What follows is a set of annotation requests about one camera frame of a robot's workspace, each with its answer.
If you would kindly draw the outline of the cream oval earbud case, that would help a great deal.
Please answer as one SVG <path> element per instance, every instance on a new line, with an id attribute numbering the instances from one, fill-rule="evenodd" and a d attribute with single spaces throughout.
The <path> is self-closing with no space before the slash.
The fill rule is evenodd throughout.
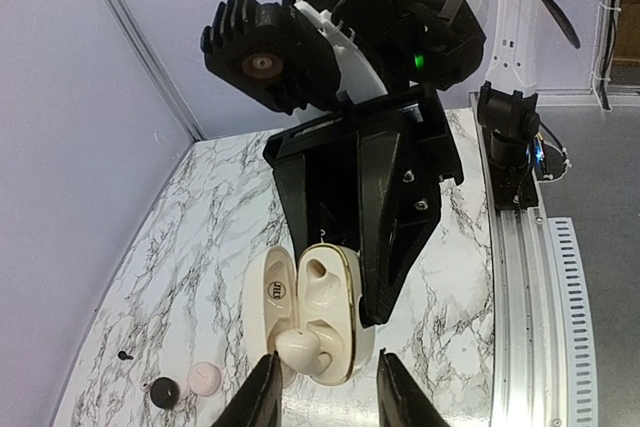
<path id="1" fill-rule="evenodd" d="M 289 329 L 315 333 L 331 363 L 321 374 L 295 372 L 280 357 L 283 382 L 298 375 L 324 386 L 349 381 L 370 361 L 375 329 L 360 320 L 359 255 L 329 243 L 308 247 L 298 260 L 273 246 L 248 265 L 242 292 L 242 328 L 247 357 L 255 366 L 276 351 L 276 337 Z"/>

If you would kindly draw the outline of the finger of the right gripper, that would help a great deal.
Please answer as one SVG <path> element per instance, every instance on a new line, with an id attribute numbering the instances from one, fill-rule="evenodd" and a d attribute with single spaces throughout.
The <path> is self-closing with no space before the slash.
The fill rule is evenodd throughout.
<path id="1" fill-rule="evenodd" d="M 298 260 L 309 246 L 310 239 L 305 155 L 279 159 L 273 174 L 294 248 L 294 259 Z"/>
<path id="2" fill-rule="evenodd" d="M 361 320 L 388 322 L 409 270 L 440 220 L 440 186 L 406 126 L 358 140 Z"/>

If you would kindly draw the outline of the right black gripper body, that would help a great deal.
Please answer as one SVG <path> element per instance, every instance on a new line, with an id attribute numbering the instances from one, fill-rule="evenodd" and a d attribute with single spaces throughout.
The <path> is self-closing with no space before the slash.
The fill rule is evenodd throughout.
<path id="1" fill-rule="evenodd" d="M 272 135 L 264 148 L 296 247 L 422 245 L 440 184 L 463 180 L 438 94 L 414 87 Z"/>

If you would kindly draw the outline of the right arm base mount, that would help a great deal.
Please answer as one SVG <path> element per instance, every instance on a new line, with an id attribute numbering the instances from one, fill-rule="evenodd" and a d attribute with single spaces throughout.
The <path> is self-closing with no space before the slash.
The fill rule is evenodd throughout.
<path id="1" fill-rule="evenodd" d="M 542 122 L 537 101 L 536 94 L 508 94 L 489 81 L 480 89 L 476 119 L 498 211 L 539 206 L 537 184 L 556 181 L 571 167 L 567 148 Z"/>

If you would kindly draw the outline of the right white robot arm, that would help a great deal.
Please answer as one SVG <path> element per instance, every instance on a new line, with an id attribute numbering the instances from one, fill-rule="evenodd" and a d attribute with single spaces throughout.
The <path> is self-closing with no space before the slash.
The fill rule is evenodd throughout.
<path id="1" fill-rule="evenodd" d="M 386 0 L 369 45 L 394 81 L 385 95 L 269 138 L 296 252 L 326 237 L 358 252 L 366 327 L 386 323 L 409 270 L 441 218 L 440 185 L 461 160 L 439 92 L 479 65 L 485 35 L 470 0 Z M 355 0 L 339 0 L 349 19 Z"/>

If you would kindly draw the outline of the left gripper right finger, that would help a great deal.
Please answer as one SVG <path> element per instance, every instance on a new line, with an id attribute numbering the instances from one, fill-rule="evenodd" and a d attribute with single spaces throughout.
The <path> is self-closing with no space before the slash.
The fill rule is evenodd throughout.
<path id="1" fill-rule="evenodd" d="M 380 426 L 448 427 L 399 357 L 381 349 L 377 366 Z"/>

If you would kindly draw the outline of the black round earbud case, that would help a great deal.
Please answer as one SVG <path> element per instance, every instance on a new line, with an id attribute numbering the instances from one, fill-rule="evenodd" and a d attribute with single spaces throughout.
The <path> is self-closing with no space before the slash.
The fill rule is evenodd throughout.
<path id="1" fill-rule="evenodd" d="M 151 403 L 159 409 L 171 410 L 180 397 L 179 384 L 168 377 L 159 377 L 149 387 Z"/>

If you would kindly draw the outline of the white earbud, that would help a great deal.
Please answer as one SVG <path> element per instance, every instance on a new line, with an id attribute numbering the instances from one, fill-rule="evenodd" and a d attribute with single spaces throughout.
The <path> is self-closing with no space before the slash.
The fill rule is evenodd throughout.
<path id="1" fill-rule="evenodd" d="M 331 355 L 322 347 L 320 338 L 303 329 L 289 329 L 275 339 L 275 347 L 284 363 L 295 372 L 316 376 L 331 363 Z"/>

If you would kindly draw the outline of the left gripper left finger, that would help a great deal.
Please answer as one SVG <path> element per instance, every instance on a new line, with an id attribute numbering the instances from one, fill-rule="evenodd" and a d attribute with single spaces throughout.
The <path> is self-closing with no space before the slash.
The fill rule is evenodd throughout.
<path id="1" fill-rule="evenodd" d="M 281 426 L 283 386 L 278 353 L 263 355 L 212 426 Z"/>

